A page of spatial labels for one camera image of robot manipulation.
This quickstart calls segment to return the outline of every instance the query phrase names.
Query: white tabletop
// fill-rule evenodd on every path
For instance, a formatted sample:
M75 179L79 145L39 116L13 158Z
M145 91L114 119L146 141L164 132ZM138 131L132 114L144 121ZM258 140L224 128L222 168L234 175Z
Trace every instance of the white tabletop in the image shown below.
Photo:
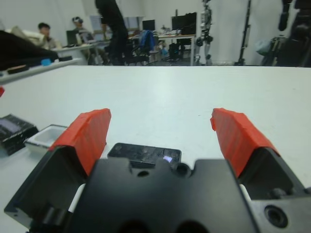
M3 85L5 83L10 83L13 81L16 81L18 79L26 78L35 74L43 73L52 69L57 69L60 67L65 67L69 65L78 64L81 62L82 59L80 58L73 58L70 61L64 61L64 62L54 62L49 66L37 66L37 67L31 67L29 70L16 73L16 74L5 74L2 77L0 77L0 85Z
M11 113L43 129L110 108L103 157L115 143L133 143L180 149L193 167L199 158L223 157L209 119L213 108L224 107L245 113L308 187L310 77L309 68L69 66L5 85L0 116ZM27 149L0 158L0 208L38 160ZM0 225L25 230L3 212Z

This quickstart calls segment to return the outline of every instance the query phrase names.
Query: white robot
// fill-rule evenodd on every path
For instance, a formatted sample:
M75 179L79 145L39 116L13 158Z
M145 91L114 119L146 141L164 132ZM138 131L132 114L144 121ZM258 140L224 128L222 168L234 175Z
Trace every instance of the white robot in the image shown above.
M200 47L204 45L204 53L206 58L206 65L211 66L211 56L209 54L210 43L213 37L209 35L209 30L212 22L212 10L209 7L210 0L202 0L204 11L201 13L201 36L196 40L195 63L200 66Z

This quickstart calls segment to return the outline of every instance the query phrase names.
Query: black phone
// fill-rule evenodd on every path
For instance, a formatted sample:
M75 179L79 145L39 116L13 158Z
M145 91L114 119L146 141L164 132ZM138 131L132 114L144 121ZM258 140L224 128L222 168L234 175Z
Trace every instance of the black phone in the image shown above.
M108 157L128 158L133 168L153 168L158 159L163 159L175 169L181 161L181 151L117 143L108 153Z

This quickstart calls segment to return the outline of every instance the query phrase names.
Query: white container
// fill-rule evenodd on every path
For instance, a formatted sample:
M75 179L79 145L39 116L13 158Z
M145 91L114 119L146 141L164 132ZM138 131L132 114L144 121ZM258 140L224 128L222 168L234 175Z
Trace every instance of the white container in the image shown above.
M44 155L58 137L67 129L65 126L50 125L25 141L25 146L35 153Z

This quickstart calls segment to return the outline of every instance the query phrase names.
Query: tripod stand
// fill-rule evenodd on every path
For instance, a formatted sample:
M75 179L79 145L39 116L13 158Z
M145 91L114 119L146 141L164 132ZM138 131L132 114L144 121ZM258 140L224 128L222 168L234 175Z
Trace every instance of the tripod stand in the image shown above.
M239 57L239 61L234 63L235 66L244 66L245 65L245 59L243 58L243 55L244 55L244 50L248 46L249 33L250 33L250 30L251 30L251 25L248 24L249 17L251 15L251 2L252 2L252 0L248 0L246 20L245 20L245 26L244 26L244 32L243 32L243 40L242 40L241 51L240 51L240 57Z

